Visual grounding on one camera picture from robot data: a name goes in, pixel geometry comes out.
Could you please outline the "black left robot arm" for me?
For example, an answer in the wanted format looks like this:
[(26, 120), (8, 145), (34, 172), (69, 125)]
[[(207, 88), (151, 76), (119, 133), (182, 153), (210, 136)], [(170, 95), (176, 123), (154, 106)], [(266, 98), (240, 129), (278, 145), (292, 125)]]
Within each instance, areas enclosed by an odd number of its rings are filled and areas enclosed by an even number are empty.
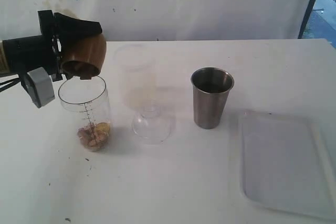
[(65, 74), (84, 80), (98, 76), (107, 42), (99, 22), (38, 12), (40, 35), (1, 41), (1, 76), (20, 75), (42, 67), (60, 80)]

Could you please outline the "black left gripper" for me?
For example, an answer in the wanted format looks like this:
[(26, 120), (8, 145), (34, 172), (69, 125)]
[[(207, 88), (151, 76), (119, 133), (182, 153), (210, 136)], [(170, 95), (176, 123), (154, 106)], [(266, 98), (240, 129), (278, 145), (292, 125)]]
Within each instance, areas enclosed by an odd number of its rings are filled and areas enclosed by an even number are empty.
[[(43, 38), (42, 67), (51, 76), (52, 81), (63, 79), (60, 67), (60, 42), (75, 42), (81, 39), (100, 35), (103, 30), (99, 22), (81, 20), (53, 13), (51, 10), (39, 10), (38, 20)], [(80, 80), (91, 80), (92, 76), (81, 76)]]

